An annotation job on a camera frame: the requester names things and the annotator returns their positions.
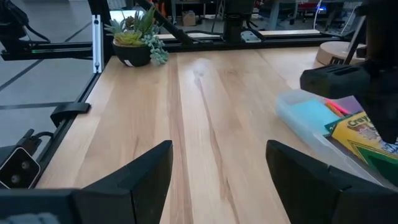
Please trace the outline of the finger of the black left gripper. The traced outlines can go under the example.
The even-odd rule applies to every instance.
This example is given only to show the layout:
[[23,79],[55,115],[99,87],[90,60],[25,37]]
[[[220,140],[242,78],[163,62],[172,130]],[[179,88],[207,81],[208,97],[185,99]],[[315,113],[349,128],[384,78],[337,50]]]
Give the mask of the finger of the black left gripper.
[[362,96],[360,104],[381,139],[390,144],[398,141],[398,97]]

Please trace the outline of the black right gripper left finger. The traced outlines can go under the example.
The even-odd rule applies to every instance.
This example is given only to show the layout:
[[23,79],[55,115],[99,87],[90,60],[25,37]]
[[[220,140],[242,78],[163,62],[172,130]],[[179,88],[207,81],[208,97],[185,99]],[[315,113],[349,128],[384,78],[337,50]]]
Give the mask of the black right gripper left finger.
[[0,224],[159,224],[172,164],[165,140],[82,189],[0,190]]

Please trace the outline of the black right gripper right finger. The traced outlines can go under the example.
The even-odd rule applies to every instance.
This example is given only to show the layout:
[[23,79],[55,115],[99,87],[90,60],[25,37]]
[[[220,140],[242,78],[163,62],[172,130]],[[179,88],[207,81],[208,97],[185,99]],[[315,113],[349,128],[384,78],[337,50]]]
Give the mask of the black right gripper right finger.
[[266,146],[273,184],[291,224],[398,224],[398,191],[276,140]]

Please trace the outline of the yellow green crayon box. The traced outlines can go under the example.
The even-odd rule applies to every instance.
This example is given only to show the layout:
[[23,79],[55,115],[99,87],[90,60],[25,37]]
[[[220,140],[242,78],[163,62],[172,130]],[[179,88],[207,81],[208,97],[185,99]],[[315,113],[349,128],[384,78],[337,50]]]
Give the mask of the yellow green crayon box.
[[384,142],[365,112],[351,114],[325,128],[370,169],[398,187],[398,139],[394,144]]

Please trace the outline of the purple studded plastic lid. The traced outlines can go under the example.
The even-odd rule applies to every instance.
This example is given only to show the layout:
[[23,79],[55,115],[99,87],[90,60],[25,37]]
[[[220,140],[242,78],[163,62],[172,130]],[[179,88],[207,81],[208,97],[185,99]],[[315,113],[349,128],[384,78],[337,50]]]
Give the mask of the purple studded plastic lid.
[[354,96],[347,96],[345,98],[340,98],[335,100],[335,102],[340,105],[343,109],[349,112],[349,114],[355,114],[363,111],[362,106],[358,103]]

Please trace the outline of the pink pencil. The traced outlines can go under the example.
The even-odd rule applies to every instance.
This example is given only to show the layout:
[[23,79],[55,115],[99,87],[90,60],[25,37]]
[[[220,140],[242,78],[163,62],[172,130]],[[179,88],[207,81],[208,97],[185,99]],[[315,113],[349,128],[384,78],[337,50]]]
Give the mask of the pink pencil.
[[350,114],[350,112],[348,110],[342,108],[339,104],[335,103],[334,101],[331,101],[329,99],[325,99],[325,103],[326,102],[331,103],[334,107],[336,107],[338,110],[340,110],[344,114],[344,116]]

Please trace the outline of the teal sticky note pad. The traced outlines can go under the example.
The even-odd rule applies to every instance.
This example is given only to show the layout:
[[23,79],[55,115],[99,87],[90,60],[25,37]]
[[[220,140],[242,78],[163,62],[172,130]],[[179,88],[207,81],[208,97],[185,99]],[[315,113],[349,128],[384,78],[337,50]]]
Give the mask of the teal sticky note pad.
[[302,101],[291,106],[294,115],[312,131],[329,135],[326,125],[338,121],[340,117],[325,104],[316,99]]

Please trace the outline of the clear plastic container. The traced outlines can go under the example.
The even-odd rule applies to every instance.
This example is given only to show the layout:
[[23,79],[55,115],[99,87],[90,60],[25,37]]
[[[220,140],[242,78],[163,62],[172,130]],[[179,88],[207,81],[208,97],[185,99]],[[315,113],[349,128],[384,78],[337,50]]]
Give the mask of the clear plastic container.
[[292,105],[311,99],[319,100],[325,104],[323,98],[303,90],[290,90],[280,94],[277,99],[276,108],[279,118],[303,142],[309,145],[310,150],[315,153],[319,160],[368,181],[386,186],[388,181],[370,169],[363,161],[358,159],[337,140],[333,139],[330,134],[322,135],[312,131],[304,122],[299,120],[298,116],[294,115],[291,109]]

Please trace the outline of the black-framed wooden shelf riser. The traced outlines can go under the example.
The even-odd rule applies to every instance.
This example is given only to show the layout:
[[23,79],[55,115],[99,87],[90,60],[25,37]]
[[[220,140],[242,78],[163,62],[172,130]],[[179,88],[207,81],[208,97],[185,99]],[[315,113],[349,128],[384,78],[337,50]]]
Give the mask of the black-framed wooden shelf riser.
[[366,16],[362,16],[361,20],[359,21],[358,27],[353,35],[353,38],[351,39],[351,42],[348,47],[348,54],[347,57],[344,61],[344,65],[349,65],[354,54],[356,53],[356,49],[358,48],[358,45],[363,38],[363,36],[366,33]]

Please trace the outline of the white lamp with wooden base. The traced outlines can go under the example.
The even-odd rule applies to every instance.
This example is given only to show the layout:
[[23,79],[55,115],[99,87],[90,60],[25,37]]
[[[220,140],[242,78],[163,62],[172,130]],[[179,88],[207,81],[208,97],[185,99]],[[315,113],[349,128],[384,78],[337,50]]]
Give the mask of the white lamp with wooden base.
[[330,41],[319,46],[316,61],[322,65],[343,64],[349,53],[350,42]]

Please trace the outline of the black table edge clip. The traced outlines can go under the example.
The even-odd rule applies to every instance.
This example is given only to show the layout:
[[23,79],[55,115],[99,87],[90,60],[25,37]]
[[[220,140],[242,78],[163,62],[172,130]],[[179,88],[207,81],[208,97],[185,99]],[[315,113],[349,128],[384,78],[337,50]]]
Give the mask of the black table edge clip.
[[78,114],[86,114],[90,109],[89,103],[65,103],[54,109],[50,119],[56,127],[59,127],[63,120],[70,119]]

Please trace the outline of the potted succulent plant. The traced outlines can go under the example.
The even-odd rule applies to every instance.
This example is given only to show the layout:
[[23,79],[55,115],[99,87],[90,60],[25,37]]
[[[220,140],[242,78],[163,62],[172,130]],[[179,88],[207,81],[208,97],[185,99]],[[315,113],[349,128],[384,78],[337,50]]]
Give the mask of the potted succulent plant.
[[164,43],[157,33],[159,26],[154,15],[157,9],[151,6],[148,11],[136,12],[121,21],[110,20],[105,30],[113,38],[113,49],[118,59],[128,67],[142,67],[150,62],[164,65],[169,53],[163,49]]

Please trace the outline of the cardboard box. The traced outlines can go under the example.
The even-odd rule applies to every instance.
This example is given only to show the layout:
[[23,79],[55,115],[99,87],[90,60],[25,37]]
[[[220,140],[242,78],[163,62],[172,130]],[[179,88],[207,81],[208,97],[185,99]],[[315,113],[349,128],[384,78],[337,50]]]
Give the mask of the cardboard box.
[[193,11],[183,11],[182,24],[183,26],[195,26],[196,25],[195,13]]

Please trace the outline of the silver aluminium post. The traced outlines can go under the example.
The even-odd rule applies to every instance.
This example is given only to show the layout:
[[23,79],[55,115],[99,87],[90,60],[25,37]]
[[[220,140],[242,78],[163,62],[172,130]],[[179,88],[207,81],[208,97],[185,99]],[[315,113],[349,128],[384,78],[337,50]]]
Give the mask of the silver aluminium post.
[[101,73],[103,60],[103,24],[99,14],[92,15],[93,73]]

